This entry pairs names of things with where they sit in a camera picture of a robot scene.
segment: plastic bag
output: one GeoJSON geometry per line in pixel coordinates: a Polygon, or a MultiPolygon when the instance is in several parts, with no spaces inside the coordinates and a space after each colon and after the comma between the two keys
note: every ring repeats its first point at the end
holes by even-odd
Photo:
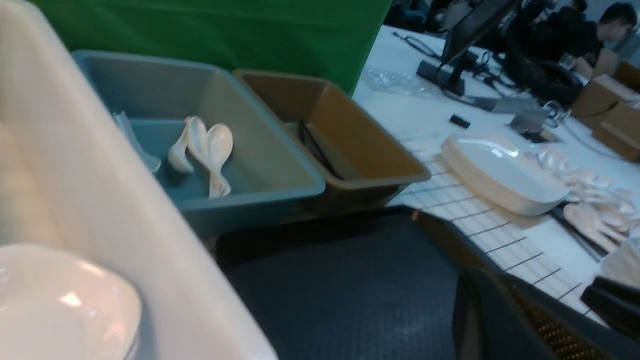
{"type": "Polygon", "coordinates": [[[427,99],[433,96],[434,90],[419,83],[408,74],[365,68],[360,76],[369,87],[378,92],[396,95],[407,95],[427,99]]]}

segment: black hair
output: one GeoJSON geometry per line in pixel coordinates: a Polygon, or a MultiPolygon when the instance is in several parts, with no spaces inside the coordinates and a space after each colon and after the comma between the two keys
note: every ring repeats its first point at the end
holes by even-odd
{"type": "Polygon", "coordinates": [[[587,2],[586,0],[573,0],[572,1],[573,6],[575,7],[576,10],[578,10],[579,12],[583,13],[584,10],[587,10],[587,2]]]}
{"type": "Polygon", "coordinates": [[[638,22],[636,9],[629,3],[614,3],[604,11],[598,22],[608,24],[616,20],[635,27],[638,22]]]}

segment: white bowl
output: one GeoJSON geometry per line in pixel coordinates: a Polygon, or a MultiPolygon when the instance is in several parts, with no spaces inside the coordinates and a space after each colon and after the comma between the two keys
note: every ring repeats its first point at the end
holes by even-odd
{"type": "Polygon", "coordinates": [[[528,158],[502,135],[452,135],[447,143],[459,159],[521,197],[548,203],[561,200],[568,193],[562,182],[540,169],[535,159],[528,158]]]}
{"type": "Polygon", "coordinates": [[[470,175],[466,173],[466,168],[464,166],[456,165],[454,160],[447,160],[447,162],[472,191],[513,213],[525,216],[534,216],[545,213],[556,205],[555,203],[538,204],[522,197],[516,197],[511,195],[504,188],[494,187],[494,184],[491,183],[484,183],[483,179],[479,175],[470,175]]]}
{"type": "Polygon", "coordinates": [[[492,168],[487,170],[487,168],[482,168],[477,163],[471,161],[466,154],[462,153],[457,147],[455,147],[455,145],[452,145],[451,142],[443,145],[442,150],[443,152],[448,152],[449,156],[453,157],[458,162],[459,166],[463,167],[464,171],[468,175],[477,176],[479,179],[482,179],[486,185],[499,188],[501,191],[507,191],[509,195],[514,195],[518,198],[524,197],[539,204],[546,204],[550,200],[557,200],[561,194],[564,194],[567,191],[566,187],[553,177],[547,176],[544,173],[539,173],[535,168],[532,168],[535,166],[534,160],[525,159],[524,155],[517,150],[514,151],[518,153],[515,161],[513,161],[513,158],[496,157],[498,162],[494,164],[494,167],[504,171],[503,174],[499,174],[498,176],[493,176],[492,171],[494,170],[492,168]],[[515,170],[512,166],[505,166],[505,164],[509,164],[511,162],[521,163],[517,164],[517,167],[524,167],[525,170],[523,171],[520,168],[515,170]],[[527,175],[527,182],[531,181],[533,184],[522,184],[522,182],[517,182],[516,186],[511,186],[509,182],[514,181],[514,177],[522,176],[523,172],[527,175]],[[532,190],[532,188],[537,188],[539,186],[543,186],[545,189],[542,191],[532,190]],[[525,187],[525,189],[522,191],[516,191],[513,189],[514,187],[525,187]]]}
{"type": "Polygon", "coordinates": [[[0,247],[0,358],[122,360],[140,324],[136,290],[107,270],[38,245],[0,247]]]}
{"type": "Polygon", "coordinates": [[[133,344],[131,344],[131,348],[129,349],[127,357],[125,357],[124,360],[136,360],[136,356],[138,355],[138,347],[140,347],[140,334],[136,333],[133,344]]]}

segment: green curtain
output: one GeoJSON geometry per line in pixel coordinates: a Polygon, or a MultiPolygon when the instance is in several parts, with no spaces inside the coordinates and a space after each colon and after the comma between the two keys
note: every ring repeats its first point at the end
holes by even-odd
{"type": "Polygon", "coordinates": [[[32,0],[70,51],[321,76],[351,92],[390,0],[32,0]]]}

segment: cardboard box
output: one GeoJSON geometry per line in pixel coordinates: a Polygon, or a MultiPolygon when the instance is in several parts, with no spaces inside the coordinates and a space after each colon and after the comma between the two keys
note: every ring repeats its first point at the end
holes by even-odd
{"type": "MultiPolygon", "coordinates": [[[[637,100],[640,95],[640,70],[622,63],[612,76],[601,75],[592,79],[572,106],[573,116],[591,129],[598,129],[615,104],[637,100]]],[[[640,122],[640,113],[635,113],[640,122]]]]}
{"type": "Polygon", "coordinates": [[[619,103],[593,131],[593,137],[630,161],[640,160],[640,111],[619,103]]]}

